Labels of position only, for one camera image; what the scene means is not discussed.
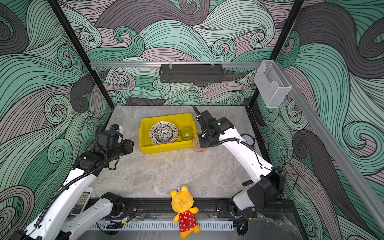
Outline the pink plastic cup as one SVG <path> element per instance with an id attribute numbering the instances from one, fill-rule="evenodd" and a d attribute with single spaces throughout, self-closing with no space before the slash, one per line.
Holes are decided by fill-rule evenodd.
<path id="1" fill-rule="evenodd" d="M 192 140 L 192 148 L 195 152 L 201 153 L 206 150 L 206 148 L 201 147 L 199 137 L 196 137 Z"/>

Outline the dotted plate yellow rim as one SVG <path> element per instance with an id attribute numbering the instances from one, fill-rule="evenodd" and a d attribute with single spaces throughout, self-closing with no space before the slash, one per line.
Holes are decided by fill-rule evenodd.
<path id="1" fill-rule="evenodd" d="M 168 141 L 168 142 L 165 142 L 165 143 L 160 143 L 158 142 L 155 137 L 154 137 L 154 130 L 156 127 L 160 126 L 160 125 L 168 125 L 170 127 L 172 127 L 173 131 L 174 131 L 174 136 L 173 138 Z M 168 122 L 168 121 L 161 121 L 161 122 L 158 122 L 156 124 L 154 124 L 150 131 L 149 131 L 149 138 L 150 138 L 150 141 L 152 142 L 153 145 L 163 145 L 163 144 L 170 144 L 170 143 L 174 143 L 178 140 L 179 138 L 179 130 L 177 128 L 177 126 L 171 122 Z"/>

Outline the black adjustable wrench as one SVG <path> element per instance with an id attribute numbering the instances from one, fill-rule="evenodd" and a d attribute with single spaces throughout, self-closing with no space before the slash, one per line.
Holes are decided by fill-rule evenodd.
<path id="1" fill-rule="evenodd" d="M 242 185 L 243 185 L 244 187 L 246 187 L 246 186 L 248 186 L 248 185 L 251 185 L 252 183 L 253 183 L 252 180 L 248 180 L 248 181 L 243 182 Z"/>

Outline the black wall shelf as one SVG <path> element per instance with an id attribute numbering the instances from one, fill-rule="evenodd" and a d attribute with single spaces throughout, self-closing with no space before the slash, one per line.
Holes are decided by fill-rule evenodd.
<path id="1" fill-rule="evenodd" d="M 224 69 L 214 64 L 162 64 L 159 75 L 163 83 L 220 83 Z"/>

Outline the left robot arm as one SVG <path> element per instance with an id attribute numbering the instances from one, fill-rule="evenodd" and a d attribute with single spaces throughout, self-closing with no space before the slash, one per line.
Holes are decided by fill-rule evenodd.
<path id="1" fill-rule="evenodd" d="M 48 205 L 25 230 L 16 231 L 11 240 L 76 240 L 100 219 L 123 214 L 122 197 L 107 192 L 88 209 L 73 219 L 67 217 L 83 192 L 110 162 L 118 163 L 121 156 L 131 154 L 134 142 L 125 139 L 122 126 L 114 124 L 96 135 L 95 148 L 81 154 Z"/>

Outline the clear acrylic wall holder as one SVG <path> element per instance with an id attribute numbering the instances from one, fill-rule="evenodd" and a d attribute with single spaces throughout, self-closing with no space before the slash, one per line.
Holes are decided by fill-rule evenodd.
<path id="1" fill-rule="evenodd" d="M 278 108 L 292 89 L 283 66 L 264 60 L 255 74 L 254 82 L 269 109 Z"/>

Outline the black alarm clock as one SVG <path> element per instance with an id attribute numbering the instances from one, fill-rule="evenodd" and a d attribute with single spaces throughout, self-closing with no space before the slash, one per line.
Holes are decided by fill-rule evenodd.
<path id="1" fill-rule="evenodd" d="M 243 138 L 243 140 L 249 145 L 251 146 L 253 149 L 255 148 L 255 141 L 256 139 L 249 135 L 249 134 L 242 134 L 241 137 Z"/>

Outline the yellow plush bear red dress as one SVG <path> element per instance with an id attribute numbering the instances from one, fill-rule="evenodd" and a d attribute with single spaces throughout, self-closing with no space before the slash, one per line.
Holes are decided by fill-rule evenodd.
<path id="1" fill-rule="evenodd" d="M 184 185 L 179 191 L 171 191 L 170 195 L 172 209 L 177 214 L 173 223 L 179 224 L 180 237 L 186 239 L 191 233 L 198 234 L 201 229 L 194 214 L 199 212 L 199 208 L 193 207 L 194 198 L 188 187 Z"/>

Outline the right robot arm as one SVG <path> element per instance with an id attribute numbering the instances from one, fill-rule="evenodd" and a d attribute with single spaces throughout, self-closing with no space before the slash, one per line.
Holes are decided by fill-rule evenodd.
<path id="1" fill-rule="evenodd" d="M 252 187 L 240 191 L 229 201 L 230 212 L 240 216 L 249 208 L 263 210 L 282 194 L 286 172 L 264 160 L 239 134 L 225 117 L 215 119 L 209 111 L 200 112 L 193 107 L 202 133 L 198 135 L 200 147 L 223 145 L 238 160 L 251 178 Z"/>

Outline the white remote control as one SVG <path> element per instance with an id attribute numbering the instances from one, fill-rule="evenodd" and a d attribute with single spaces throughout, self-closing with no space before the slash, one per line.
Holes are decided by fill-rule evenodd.
<path id="1" fill-rule="evenodd" d="M 70 212 L 70 216 L 78 216 L 81 214 L 90 200 L 90 197 L 94 191 L 93 187 L 87 187 L 86 190 L 80 195 L 78 201 Z"/>

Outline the black leaf patterned bowl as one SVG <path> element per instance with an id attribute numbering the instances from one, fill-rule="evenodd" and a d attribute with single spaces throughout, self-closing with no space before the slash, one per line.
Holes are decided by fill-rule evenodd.
<path id="1" fill-rule="evenodd" d="M 168 125 L 160 125 L 154 130 L 154 137 L 160 143 L 165 143 L 170 141 L 174 136 L 174 131 L 172 127 Z"/>

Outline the yellow plastic bin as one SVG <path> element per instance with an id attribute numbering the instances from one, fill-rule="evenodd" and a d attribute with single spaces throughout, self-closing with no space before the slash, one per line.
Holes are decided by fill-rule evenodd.
<path id="1" fill-rule="evenodd" d="M 178 138 L 173 143 L 154 145 L 150 140 L 150 129 L 157 123 L 170 122 L 178 129 Z M 193 130 L 191 140 L 184 141 L 180 137 L 180 130 L 183 127 L 190 127 Z M 143 154 L 154 154 L 167 151 L 181 150 L 192 147 L 192 140 L 197 137 L 196 123 L 191 113 L 169 115 L 154 118 L 145 118 L 141 120 L 139 128 L 139 149 Z"/>

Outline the green plastic cup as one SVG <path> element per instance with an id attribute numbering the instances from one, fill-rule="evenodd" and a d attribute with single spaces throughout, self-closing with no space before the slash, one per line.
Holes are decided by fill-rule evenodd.
<path id="1" fill-rule="evenodd" d="M 190 141 L 194 138 L 194 131 L 191 127 L 183 127 L 180 130 L 180 137 L 183 141 Z"/>

